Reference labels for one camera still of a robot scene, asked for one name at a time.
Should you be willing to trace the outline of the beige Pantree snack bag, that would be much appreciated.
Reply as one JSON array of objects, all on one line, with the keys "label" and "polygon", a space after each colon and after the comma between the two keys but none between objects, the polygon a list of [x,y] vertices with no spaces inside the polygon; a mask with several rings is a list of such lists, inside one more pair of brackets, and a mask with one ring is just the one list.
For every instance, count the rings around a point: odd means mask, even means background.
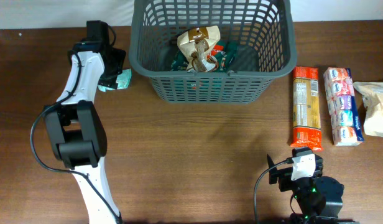
[{"label": "beige Pantree snack bag", "polygon": [[187,72],[213,72],[218,68],[218,61],[211,51],[220,41],[218,26],[197,27],[177,37],[177,45],[186,57]]}]

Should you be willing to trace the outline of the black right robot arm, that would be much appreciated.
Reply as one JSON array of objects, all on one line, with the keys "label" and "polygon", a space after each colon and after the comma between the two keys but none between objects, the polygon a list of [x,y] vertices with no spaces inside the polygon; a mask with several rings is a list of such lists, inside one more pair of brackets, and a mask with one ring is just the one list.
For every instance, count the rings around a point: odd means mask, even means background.
[{"label": "black right robot arm", "polygon": [[292,156],[274,163],[267,156],[269,183],[278,184],[281,192],[291,191],[300,213],[292,212],[282,223],[294,224],[358,224],[338,215],[343,207],[344,185],[323,175],[323,158],[309,147],[292,150]]}]

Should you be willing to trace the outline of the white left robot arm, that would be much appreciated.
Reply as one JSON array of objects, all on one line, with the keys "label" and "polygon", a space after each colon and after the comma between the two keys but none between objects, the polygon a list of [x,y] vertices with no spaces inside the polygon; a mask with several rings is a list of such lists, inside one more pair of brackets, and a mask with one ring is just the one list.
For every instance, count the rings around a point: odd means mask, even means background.
[{"label": "white left robot arm", "polygon": [[52,151],[74,176],[90,223],[122,223],[105,172],[107,136],[94,105],[98,86],[117,88],[126,52],[114,48],[116,33],[103,21],[87,21],[86,37],[68,51],[72,66],[57,101],[44,120]]}]

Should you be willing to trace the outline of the green Nescafe coffee bag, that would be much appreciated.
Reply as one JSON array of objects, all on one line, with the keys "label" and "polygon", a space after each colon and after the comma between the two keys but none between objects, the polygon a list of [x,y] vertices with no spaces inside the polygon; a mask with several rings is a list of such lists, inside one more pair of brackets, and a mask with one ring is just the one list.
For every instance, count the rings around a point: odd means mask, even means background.
[{"label": "green Nescafe coffee bag", "polygon": [[[227,72],[229,70],[229,66],[232,64],[233,60],[236,58],[236,51],[238,49],[238,45],[235,42],[227,42],[220,40],[213,50],[211,51],[211,55],[218,61],[218,68],[213,72],[204,72],[204,73],[221,73]],[[186,57],[181,53],[178,49],[175,54],[175,58],[171,63],[170,70],[174,71],[186,71],[188,66],[188,62]],[[197,90],[203,90],[206,93],[209,89],[209,85],[212,84],[213,91],[219,92],[221,88],[221,77],[203,77],[199,80],[193,79],[191,77],[182,79],[176,78],[173,80],[174,89],[176,93],[180,93],[182,90],[185,90],[187,93],[195,94]]]}]

